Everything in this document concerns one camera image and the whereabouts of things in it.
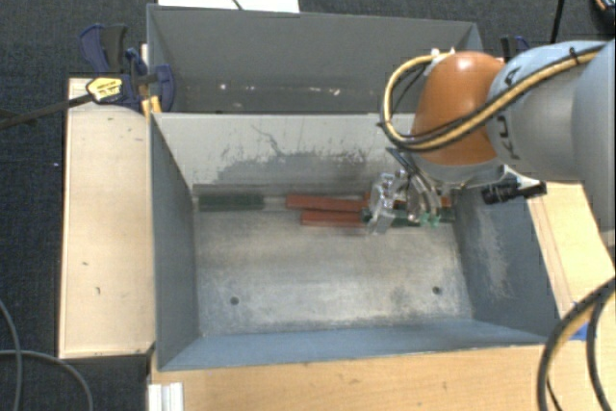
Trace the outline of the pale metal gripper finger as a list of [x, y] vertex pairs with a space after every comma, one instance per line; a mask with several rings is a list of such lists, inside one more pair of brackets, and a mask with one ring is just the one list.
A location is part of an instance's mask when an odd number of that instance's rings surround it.
[[371, 207], [392, 207], [395, 202], [396, 176], [381, 173], [372, 183], [369, 205]]
[[368, 229], [373, 234], [384, 234], [390, 228], [396, 213], [392, 208], [378, 203], [371, 207], [371, 218], [368, 221]]

